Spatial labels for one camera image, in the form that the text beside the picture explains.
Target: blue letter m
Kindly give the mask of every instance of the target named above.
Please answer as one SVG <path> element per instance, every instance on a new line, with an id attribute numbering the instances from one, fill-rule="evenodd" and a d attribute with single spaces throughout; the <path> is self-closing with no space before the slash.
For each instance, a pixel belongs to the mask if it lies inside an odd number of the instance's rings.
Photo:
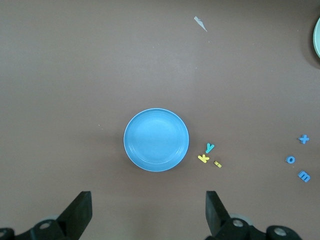
<path id="1" fill-rule="evenodd" d="M 306 173 L 305 171 L 301 171 L 298 174 L 299 178 L 301 178 L 303 181 L 308 182 L 310 180 L 310 176 L 308 175 L 308 173 Z"/>

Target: blue plus sign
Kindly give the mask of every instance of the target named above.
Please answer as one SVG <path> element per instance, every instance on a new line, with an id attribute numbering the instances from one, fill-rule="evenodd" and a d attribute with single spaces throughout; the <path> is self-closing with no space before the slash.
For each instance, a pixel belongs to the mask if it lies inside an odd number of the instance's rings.
<path id="1" fill-rule="evenodd" d="M 309 138 L 307 135 L 302 135 L 302 137 L 299 138 L 302 144 L 306 144 L 307 141 L 309 141 Z"/>

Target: letter m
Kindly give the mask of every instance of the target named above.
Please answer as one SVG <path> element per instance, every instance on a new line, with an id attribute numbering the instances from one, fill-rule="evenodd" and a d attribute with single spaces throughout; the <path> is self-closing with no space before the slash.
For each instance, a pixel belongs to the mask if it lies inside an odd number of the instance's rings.
<path id="1" fill-rule="evenodd" d="M 310 176 L 308 175 L 308 173 L 306 173 L 305 171 L 301 171 L 298 174 L 299 178 L 301 178 L 303 181 L 308 182 L 310 180 Z"/>

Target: plus sign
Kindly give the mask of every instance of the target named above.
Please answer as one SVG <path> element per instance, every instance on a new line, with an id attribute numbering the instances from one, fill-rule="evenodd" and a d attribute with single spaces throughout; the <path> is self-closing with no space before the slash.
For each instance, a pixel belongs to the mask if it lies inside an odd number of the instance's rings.
<path id="1" fill-rule="evenodd" d="M 309 138 L 307 135 L 302 135 L 302 137 L 299 138 L 302 144 L 306 144 L 307 141 L 309 141 Z"/>

